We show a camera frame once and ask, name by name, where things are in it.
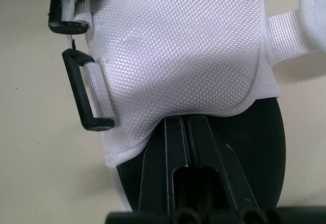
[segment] black plastic clip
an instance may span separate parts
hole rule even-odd
[[[63,60],[69,76],[73,96],[75,97],[81,124],[88,131],[108,131],[114,128],[111,118],[95,118],[88,100],[85,85],[80,73],[80,66],[95,62],[89,55],[75,49],[67,49],[62,53]]]
[[[80,35],[88,31],[86,22],[62,21],[62,1],[51,0],[48,26],[51,31],[64,35]]]

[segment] textured nylon fabric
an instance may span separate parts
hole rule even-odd
[[[116,116],[103,133],[108,166],[138,155],[165,116],[231,116],[259,97],[257,74],[270,69],[262,0],[92,0],[92,11],[91,54]]]

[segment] white webbing strap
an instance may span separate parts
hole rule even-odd
[[[316,51],[302,30],[298,10],[273,16],[268,22],[275,63]]]

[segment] white padded strap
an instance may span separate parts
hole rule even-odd
[[[275,63],[316,50],[302,30],[298,10],[268,19]]]
[[[115,119],[116,116],[110,102],[100,65],[97,63],[85,64],[84,75],[90,86],[97,116]]]

